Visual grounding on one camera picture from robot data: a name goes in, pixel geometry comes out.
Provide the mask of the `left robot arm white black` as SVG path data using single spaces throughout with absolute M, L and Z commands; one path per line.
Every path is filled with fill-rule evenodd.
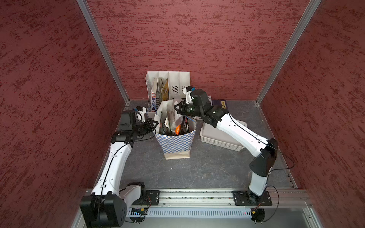
M 82 197 L 80 209 L 88 228 L 121 227 L 129 207 L 142 196 L 143 184 L 130 184 L 124 190 L 120 182 L 133 144 L 156 130 L 152 118 L 144 122 L 130 121 L 120 127 L 111 139 L 109 156 L 98 183 L 90 195 Z

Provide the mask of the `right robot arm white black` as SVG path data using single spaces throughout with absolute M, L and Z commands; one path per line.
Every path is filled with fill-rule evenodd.
M 183 89 L 183 93 L 186 99 L 174 105 L 178 114 L 199 117 L 204 123 L 231 136 L 254 156 L 250 163 L 252 179 L 248 195 L 254 198 L 261 197 L 277 158 L 278 142 L 254 133 L 234 119 L 227 108 L 212 105 L 205 91 L 188 86 Z

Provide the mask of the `white perforated plastic basket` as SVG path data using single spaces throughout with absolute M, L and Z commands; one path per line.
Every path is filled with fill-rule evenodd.
M 203 123 L 200 131 L 201 141 L 233 151 L 241 151 L 244 146 L 227 133 Z

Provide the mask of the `blue checkered paper bag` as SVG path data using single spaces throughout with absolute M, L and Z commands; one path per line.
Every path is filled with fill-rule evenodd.
M 154 116 L 158 122 L 156 139 L 167 160 L 186 159 L 191 155 L 196 122 L 174 109 L 181 101 L 180 98 L 163 101 Z

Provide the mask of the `orange condiment packet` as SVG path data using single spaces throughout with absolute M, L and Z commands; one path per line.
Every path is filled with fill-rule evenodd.
M 181 128 L 182 128 L 182 125 L 181 124 L 176 127 L 176 129 L 175 129 L 175 135 L 180 135 L 182 133 Z

